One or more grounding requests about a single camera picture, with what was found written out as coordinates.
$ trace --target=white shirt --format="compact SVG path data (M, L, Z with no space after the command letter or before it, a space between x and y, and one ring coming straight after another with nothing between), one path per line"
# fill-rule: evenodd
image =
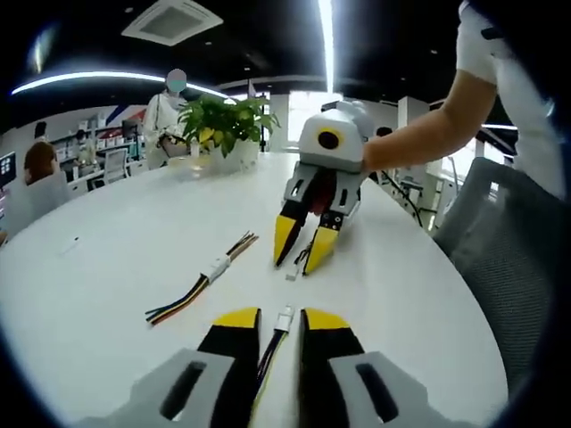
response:
M503 38L486 40L492 24L466 2L459 8L457 63L477 78L497 86L501 103L519 133L514 168L559 199L565 199L562 139L550 125L550 106L535 89Z
M147 105L143 119L143 133L149 169L159 168L169 159L167 153L156 146L159 137L165 131L174 136L182 136L182 128L178 124L178 112L184 103L184 98L163 92L151 98Z

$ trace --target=ceiling light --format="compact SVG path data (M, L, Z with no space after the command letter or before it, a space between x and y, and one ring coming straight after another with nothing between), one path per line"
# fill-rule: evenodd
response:
M513 125L495 125L493 123L484 123L482 126L488 129L505 129L507 131L517 131L517 128Z
M325 51L325 71L327 78L327 92L333 93L334 78L334 43L333 43L333 7L331 0L319 1L319 15L321 16L321 29L323 30L323 47Z
M41 78L39 80L34 80L33 82L29 82L25 85L16 87L14 90L12 90L11 95L16 95L19 92L28 91L30 89L33 89L34 87L49 85L51 83L60 82L63 80L72 80L74 78L135 78L139 80L150 80L152 82L164 82L164 78L149 76L147 74L127 73L124 71L83 71L79 73L61 74L59 76L52 76L50 78ZM221 92L214 91L207 87L193 85L192 83L187 83L186 87L190 89L195 89L200 92L205 92L206 94L216 95L222 98L228 98L227 95L224 95Z

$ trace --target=white robot head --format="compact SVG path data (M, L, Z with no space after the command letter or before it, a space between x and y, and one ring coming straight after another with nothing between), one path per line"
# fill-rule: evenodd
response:
M311 165L360 172L363 143L374 132L363 103L337 103L337 108L310 117L300 137L300 161Z

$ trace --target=gray chair back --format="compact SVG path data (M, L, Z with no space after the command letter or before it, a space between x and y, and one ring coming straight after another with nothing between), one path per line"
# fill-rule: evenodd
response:
M476 158L434 236L492 328L510 392L530 365L546 319L568 215L566 204L524 173Z
M103 181L106 185L128 177L126 161L127 149L112 150L105 154Z
M27 193L32 222L70 200L70 189L64 172L56 172L29 185Z

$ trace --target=monitor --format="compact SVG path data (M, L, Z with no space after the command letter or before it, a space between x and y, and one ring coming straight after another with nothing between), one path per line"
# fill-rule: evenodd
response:
M16 179L16 152L0 158L0 189Z

